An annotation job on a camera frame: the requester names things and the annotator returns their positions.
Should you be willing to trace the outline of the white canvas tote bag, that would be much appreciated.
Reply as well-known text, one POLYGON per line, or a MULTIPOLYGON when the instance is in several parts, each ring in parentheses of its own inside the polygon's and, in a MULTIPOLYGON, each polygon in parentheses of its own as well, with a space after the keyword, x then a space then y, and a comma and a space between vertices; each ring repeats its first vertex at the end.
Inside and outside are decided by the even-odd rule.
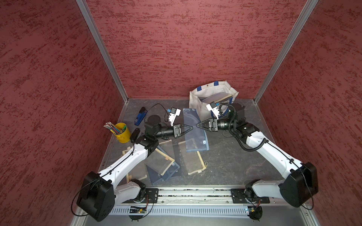
POLYGON ((215 118, 211 111, 206 108, 206 103, 201 101, 207 97, 210 97, 219 92, 226 92, 233 95, 233 99, 224 101, 222 103, 232 104, 239 92, 236 91, 227 81, 215 81, 206 85, 198 86, 196 89, 189 93, 189 108, 196 109, 200 120, 206 120, 208 118, 215 118))

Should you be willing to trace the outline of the beige trim mesh pouch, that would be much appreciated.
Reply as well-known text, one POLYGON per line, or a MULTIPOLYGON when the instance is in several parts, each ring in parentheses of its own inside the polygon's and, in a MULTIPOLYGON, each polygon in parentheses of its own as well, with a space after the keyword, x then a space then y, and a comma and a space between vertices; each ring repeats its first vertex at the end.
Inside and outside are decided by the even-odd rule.
POLYGON ((164 175, 167 169, 175 162, 173 158, 156 148, 145 160, 145 164, 158 174, 164 175))

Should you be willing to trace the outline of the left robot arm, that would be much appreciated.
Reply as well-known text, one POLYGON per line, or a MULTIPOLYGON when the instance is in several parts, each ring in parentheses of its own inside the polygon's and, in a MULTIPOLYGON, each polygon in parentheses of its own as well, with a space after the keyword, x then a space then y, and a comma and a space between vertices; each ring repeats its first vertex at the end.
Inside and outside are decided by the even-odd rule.
POLYGON ((174 122, 180 114, 178 108, 166 110, 170 122, 167 127, 162 126, 158 115, 150 116, 144 123, 144 133, 136 128, 130 135, 131 150, 100 172, 88 173, 71 204, 76 204, 87 216, 100 222, 111 213, 117 202, 145 198, 146 186, 143 183, 137 180, 123 186, 119 183, 134 167, 151 156, 159 145, 159 139, 178 138, 192 131, 192 126, 174 122))

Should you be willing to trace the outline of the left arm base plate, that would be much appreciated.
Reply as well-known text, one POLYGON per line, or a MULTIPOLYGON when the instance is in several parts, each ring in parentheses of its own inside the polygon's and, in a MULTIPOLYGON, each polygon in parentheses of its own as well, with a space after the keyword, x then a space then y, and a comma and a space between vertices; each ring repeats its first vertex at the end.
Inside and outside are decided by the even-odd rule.
POLYGON ((157 203, 158 202, 159 189, 158 188, 145 188, 141 190, 141 194, 135 199, 131 200, 131 203, 157 203))

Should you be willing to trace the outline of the dark blue mesh pouch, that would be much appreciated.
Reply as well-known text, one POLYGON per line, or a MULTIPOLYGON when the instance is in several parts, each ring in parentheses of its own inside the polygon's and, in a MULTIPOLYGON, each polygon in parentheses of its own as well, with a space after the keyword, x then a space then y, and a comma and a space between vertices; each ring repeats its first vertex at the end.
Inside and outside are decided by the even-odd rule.
POLYGON ((178 163, 174 162, 165 172, 164 175, 158 174, 155 170, 151 169, 149 166, 146 166, 149 174, 151 184, 153 186, 158 185, 161 182, 169 181, 171 178, 180 176, 181 170, 178 163))

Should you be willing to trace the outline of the yellow pencil cup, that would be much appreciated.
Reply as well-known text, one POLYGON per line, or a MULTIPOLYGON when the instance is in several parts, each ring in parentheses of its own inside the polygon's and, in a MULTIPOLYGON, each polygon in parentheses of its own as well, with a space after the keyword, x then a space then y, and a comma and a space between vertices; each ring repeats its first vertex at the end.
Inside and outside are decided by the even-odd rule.
POLYGON ((116 132, 114 135, 120 143, 124 144, 130 141, 131 132, 129 131, 128 126, 125 123, 120 122, 115 125, 115 128, 116 132))

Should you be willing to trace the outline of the large blue mesh pouch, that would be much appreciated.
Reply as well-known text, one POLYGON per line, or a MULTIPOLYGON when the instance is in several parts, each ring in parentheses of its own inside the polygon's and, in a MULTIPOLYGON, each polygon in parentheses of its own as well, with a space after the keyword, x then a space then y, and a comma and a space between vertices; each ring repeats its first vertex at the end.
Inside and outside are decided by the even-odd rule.
POLYGON ((208 151, 209 143, 206 131, 197 127, 201 122, 198 112, 193 108, 183 109, 184 124, 193 129, 185 134, 186 152, 208 151))

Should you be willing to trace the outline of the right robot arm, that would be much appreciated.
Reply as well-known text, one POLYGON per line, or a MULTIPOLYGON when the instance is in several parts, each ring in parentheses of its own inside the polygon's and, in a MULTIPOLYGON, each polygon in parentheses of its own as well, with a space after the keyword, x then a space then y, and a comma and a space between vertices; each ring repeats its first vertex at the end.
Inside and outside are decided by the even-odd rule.
POLYGON ((279 198, 293 207, 303 206, 319 191, 316 167, 303 163, 270 141, 255 125, 246 121, 244 106, 212 102, 206 106, 213 117, 197 124, 210 132, 228 131, 241 149, 262 155, 282 176, 282 180, 257 179, 246 186, 244 197, 254 203, 262 197, 279 198))

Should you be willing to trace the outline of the left aluminium corner post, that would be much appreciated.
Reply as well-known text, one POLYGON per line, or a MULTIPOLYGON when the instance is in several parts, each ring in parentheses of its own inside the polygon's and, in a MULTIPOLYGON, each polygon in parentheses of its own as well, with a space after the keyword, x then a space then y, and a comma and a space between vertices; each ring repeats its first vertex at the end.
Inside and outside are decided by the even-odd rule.
POLYGON ((111 76, 112 76, 112 78, 113 78, 113 80, 114 80, 114 82, 116 84, 116 87, 117 87, 119 93, 122 96, 123 101, 126 104, 128 104, 129 97, 128 97, 128 95, 127 95, 127 93, 125 91, 125 88, 124 88, 124 86, 123 86, 123 84, 121 82, 121 79, 120 79, 120 77, 119 77, 119 75, 117 73, 116 67, 114 66, 114 63, 113 63, 113 61, 112 61, 112 59, 110 57, 110 54, 109 54, 109 52, 108 52, 108 50, 106 48, 106 45, 105 45, 105 43, 104 43, 104 41, 103 41, 103 39, 101 37, 101 34, 100 34, 100 32, 99 32, 99 30, 98 30, 98 28, 96 26, 94 18, 91 15, 91 11, 90 11, 90 9, 89 9, 89 7, 87 5, 87 2, 85 0, 76 0, 76 3, 77 3, 77 5, 78 5, 78 7, 79 7, 79 9, 80 9, 80 11, 81 11, 81 13, 83 15, 83 18, 85 19, 86 24, 87 24, 87 26, 88 26, 88 28, 89 28, 95 42, 96 42, 96 44, 97 44, 97 47, 98 47, 98 49, 99 49, 99 51, 100 51, 100 53, 101 53, 101 55, 102 55, 102 57, 103 57, 103 59, 104 59, 104 61, 106 63, 106 66, 107 66, 107 68, 108 68, 108 70, 109 70, 109 72, 110 72, 110 74, 111 74, 111 76))

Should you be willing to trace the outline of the coloured pencils bundle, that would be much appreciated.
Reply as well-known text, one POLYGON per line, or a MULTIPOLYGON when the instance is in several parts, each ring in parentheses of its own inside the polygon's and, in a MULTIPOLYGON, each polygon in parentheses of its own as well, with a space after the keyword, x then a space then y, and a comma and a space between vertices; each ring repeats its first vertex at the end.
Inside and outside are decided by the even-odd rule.
POLYGON ((115 135, 120 135, 122 133, 122 130, 118 129, 113 123, 107 122, 103 126, 104 128, 110 130, 115 135))

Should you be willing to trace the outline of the aluminium front rail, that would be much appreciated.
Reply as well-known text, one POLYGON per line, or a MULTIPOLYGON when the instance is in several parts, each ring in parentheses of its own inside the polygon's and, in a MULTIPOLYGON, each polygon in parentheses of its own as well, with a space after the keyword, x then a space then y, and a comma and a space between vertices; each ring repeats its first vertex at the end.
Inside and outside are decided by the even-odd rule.
POLYGON ((233 187, 146 187, 158 188, 157 203, 117 202, 111 215, 126 215, 133 220, 149 216, 226 217, 249 218, 257 221, 267 207, 289 204, 283 199, 270 198, 269 204, 234 204, 231 197, 233 187))

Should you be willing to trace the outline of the right aluminium corner post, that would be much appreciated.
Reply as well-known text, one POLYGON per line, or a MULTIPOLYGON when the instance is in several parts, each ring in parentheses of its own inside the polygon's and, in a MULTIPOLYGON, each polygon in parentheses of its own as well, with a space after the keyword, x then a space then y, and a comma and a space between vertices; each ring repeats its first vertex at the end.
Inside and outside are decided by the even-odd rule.
POLYGON ((288 52, 290 51, 291 47, 293 46, 294 42, 296 41, 297 37, 299 36, 300 32, 302 31, 304 25, 306 24, 307 20, 309 19, 310 15, 312 14, 318 2, 319 2, 318 0, 306 1, 289 35, 287 36, 281 50, 279 51, 277 58, 275 59, 273 65, 271 66, 256 96, 254 97, 255 105, 259 103, 263 94, 266 92, 269 84, 271 83, 279 67, 283 63, 285 57, 287 56, 288 52))

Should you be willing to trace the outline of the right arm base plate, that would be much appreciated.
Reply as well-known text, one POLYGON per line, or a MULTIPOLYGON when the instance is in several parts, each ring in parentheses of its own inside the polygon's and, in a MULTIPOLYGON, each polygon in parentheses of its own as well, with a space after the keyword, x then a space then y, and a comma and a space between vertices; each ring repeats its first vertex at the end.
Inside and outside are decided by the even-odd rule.
POLYGON ((251 204, 257 206, 258 204, 269 204, 268 197, 259 197, 251 188, 234 188, 231 189, 231 197, 234 204, 251 204))

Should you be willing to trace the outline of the blue stapler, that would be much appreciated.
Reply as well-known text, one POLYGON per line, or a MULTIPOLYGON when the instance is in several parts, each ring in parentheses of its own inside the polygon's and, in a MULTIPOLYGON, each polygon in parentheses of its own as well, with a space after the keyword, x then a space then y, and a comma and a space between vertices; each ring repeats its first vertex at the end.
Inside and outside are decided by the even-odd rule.
POLYGON ((139 126, 141 122, 144 120, 147 113, 148 113, 147 109, 145 107, 142 107, 134 121, 134 125, 139 126))

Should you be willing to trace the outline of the aluminium corner post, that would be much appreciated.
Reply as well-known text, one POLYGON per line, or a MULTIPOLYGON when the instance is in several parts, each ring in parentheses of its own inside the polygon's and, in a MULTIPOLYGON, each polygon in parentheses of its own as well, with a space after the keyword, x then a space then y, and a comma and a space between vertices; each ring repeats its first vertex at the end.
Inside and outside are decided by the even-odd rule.
POLYGON ((101 37, 101 34, 100 34, 100 32, 99 32, 99 30, 98 30, 98 28, 96 26, 94 18, 91 15, 91 11, 90 11, 90 9, 89 9, 89 7, 87 5, 87 2, 85 0, 76 0, 76 3, 77 3, 77 5, 78 5, 78 7, 79 7, 79 9, 80 9, 80 11, 81 11, 81 13, 83 15, 83 18, 85 19, 86 24, 87 24, 87 26, 88 26, 88 28, 89 28, 95 42, 96 42, 96 44, 97 44, 97 47, 98 47, 98 49, 99 49, 99 51, 100 51, 100 53, 101 53, 101 55, 102 55, 102 57, 103 57, 103 59, 104 59, 104 61, 106 63, 106 66, 107 66, 107 68, 108 68, 108 70, 109 70, 109 72, 110 72, 110 74, 111 74, 111 76, 112 76, 112 78, 113 78, 113 80, 114 80, 114 82, 116 84, 116 87, 117 87, 119 93, 122 96, 123 101, 126 104, 128 104, 129 97, 128 97, 128 95, 127 95, 127 93, 125 91, 125 88, 124 88, 124 86, 123 86, 123 84, 121 82, 121 79, 120 79, 120 77, 119 77, 119 75, 117 73, 116 67, 114 66, 114 63, 113 63, 113 61, 112 61, 112 59, 110 57, 110 54, 109 54, 109 52, 108 52, 108 50, 106 48, 106 45, 105 45, 105 43, 104 43, 104 41, 103 41, 103 39, 101 37))
POLYGON ((318 0, 306 1, 289 35, 287 36, 281 50, 279 51, 277 58, 275 59, 273 65, 271 66, 256 96, 254 97, 255 105, 259 103, 263 94, 266 92, 269 84, 271 83, 279 67, 283 63, 285 57, 287 56, 288 52, 290 51, 291 47, 293 46, 294 42, 296 41, 297 37, 299 36, 300 32, 302 31, 304 25, 306 24, 307 20, 309 19, 310 15, 312 14, 318 2, 319 2, 318 0))

